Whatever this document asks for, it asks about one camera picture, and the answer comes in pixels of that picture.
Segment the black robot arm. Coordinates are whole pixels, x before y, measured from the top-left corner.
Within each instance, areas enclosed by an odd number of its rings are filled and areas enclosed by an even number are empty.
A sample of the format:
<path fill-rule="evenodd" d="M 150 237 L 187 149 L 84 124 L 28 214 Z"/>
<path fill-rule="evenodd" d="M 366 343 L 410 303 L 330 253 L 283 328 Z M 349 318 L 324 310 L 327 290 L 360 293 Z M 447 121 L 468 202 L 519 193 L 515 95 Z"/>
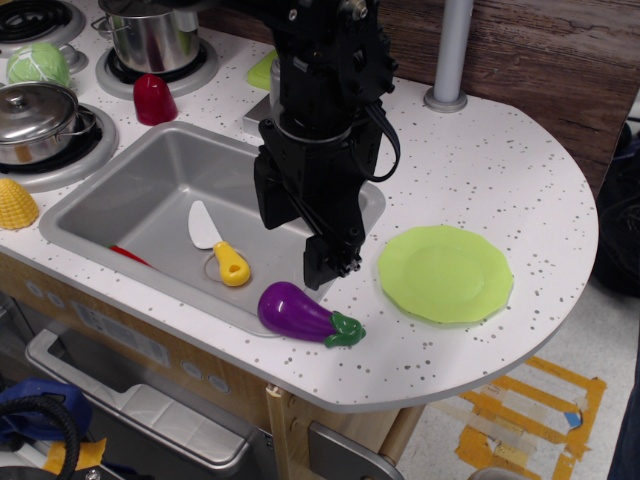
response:
<path fill-rule="evenodd" d="M 398 136 L 381 97 L 397 68 L 375 1 L 276 1 L 260 11 L 278 54 L 279 86 L 254 182 L 263 224 L 297 218 L 312 235 L 304 283 L 316 290 L 360 267 L 365 227 L 359 193 L 375 172 L 381 140 Z"/>

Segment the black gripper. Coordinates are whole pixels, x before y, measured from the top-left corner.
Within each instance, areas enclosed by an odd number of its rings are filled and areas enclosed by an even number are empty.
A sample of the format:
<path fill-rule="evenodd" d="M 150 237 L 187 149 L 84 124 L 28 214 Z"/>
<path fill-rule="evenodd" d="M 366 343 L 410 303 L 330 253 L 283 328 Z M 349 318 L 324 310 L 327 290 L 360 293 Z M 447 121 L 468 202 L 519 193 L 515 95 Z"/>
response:
<path fill-rule="evenodd" d="M 382 130 L 364 115 L 345 138 L 311 143 L 260 122 L 263 145 L 254 163 L 254 184 L 264 226 L 275 229 L 301 217 L 316 235 L 306 240 L 304 283 L 318 290 L 361 268 L 365 230 L 359 193 L 373 174 Z M 330 249 L 337 254 L 336 272 Z"/>

